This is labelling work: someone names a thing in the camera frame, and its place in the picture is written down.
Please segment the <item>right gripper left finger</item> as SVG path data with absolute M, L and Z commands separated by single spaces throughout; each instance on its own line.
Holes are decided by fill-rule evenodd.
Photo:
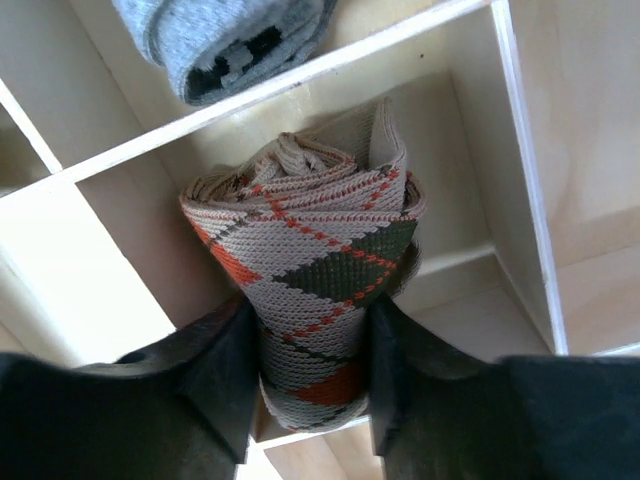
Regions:
M 1 357 L 5 479 L 231 479 L 258 389 L 257 319 L 241 294 L 109 364 Z

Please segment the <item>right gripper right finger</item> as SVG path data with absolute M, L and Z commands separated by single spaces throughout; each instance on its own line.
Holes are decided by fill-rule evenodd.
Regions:
M 369 413 L 390 479 L 635 479 L 639 363 L 506 356 L 485 363 L 404 314 L 368 310 Z

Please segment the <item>beige orange argyle sock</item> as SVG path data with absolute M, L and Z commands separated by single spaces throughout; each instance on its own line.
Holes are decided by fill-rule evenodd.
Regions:
M 365 317 L 416 274 L 426 209 L 389 98 L 284 132 L 179 198 L 259 320 L 260 387 L 289 430 L 325 432 L 367 406 Z

